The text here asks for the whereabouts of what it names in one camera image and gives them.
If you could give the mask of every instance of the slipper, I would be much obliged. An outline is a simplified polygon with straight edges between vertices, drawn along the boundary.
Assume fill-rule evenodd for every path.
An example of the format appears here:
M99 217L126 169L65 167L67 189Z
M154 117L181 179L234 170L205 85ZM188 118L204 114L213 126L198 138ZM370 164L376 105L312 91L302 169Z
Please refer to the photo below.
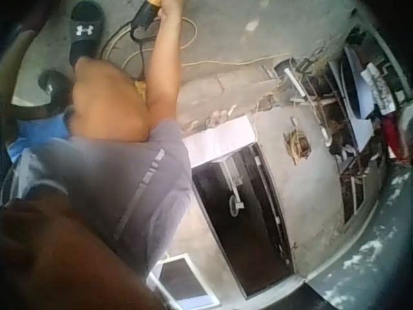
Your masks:
M62 113L69 106L73 83L64 74L46 70L40 74L37 83L50 96L50 103L44 106L48 117Z
M75 67L80 57L95 58L102 38L105 14L93 1L75 5L70 20L70 64Z

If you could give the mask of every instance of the blue shorts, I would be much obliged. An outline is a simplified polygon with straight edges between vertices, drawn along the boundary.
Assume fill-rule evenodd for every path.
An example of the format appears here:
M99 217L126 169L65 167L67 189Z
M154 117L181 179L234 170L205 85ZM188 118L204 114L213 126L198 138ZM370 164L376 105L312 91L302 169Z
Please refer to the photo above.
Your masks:
M29 148L45 144L50 138L69 138L69 131L63 121L64 114L34 121L17 121L18 138L7 148L12 162Z

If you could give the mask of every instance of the finger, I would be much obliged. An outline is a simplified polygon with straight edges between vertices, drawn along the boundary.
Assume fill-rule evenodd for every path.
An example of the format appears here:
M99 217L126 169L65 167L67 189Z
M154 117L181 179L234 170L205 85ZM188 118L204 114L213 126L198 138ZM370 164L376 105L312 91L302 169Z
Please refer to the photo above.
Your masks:
M17 273L29 271L34 264L30 251L7 237L0 237L0 256L6 266Z
M45 214L27 201L13 201L0 214L4 236L23 245L35 238L46 220Z

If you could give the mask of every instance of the power drill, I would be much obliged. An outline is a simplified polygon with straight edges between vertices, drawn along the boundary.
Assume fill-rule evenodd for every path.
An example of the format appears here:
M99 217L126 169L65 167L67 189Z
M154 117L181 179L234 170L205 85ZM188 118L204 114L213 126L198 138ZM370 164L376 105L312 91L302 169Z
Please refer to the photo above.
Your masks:
M145 0L131 22L131 33L148 30L161 8L162 0Z

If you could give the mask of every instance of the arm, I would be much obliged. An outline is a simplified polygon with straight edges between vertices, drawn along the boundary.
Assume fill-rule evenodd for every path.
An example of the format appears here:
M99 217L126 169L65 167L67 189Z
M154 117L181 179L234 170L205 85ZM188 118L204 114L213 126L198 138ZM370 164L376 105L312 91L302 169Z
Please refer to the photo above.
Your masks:
M176 106L181 82L179 33L183 0L163 0L161 26L146 79L146 104L150 126L163 119L176 119Z

